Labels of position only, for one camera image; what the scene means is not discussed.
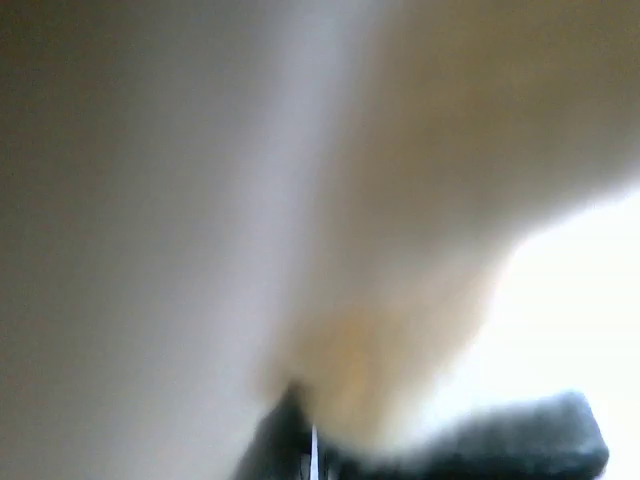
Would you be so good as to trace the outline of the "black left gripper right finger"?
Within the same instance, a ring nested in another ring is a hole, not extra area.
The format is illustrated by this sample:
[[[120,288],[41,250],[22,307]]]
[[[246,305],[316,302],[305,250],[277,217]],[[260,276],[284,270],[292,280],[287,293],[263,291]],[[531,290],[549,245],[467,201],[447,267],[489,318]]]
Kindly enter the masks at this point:
[[[318,442],[319,479],[596,479],[609,447],[584,394],[565,391],[477,417],[402,460]]]

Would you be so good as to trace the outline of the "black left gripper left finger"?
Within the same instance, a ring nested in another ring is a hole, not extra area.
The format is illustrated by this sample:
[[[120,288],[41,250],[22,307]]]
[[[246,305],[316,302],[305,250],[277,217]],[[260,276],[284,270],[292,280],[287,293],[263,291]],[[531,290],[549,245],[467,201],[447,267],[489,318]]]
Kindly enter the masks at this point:
[[[300,409],[301,387],[287,387],[274,409],[259,423],[241,458],[237,480],[315,478],[315,434]]]

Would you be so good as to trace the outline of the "bear print white cushion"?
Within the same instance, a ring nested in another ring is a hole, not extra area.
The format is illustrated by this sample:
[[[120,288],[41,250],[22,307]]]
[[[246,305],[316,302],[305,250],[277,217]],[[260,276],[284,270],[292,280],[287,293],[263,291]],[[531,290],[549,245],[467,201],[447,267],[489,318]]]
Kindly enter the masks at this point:
[[[637,182],[635,1],[5,1],[1,426],[220,437],[260,337]]]

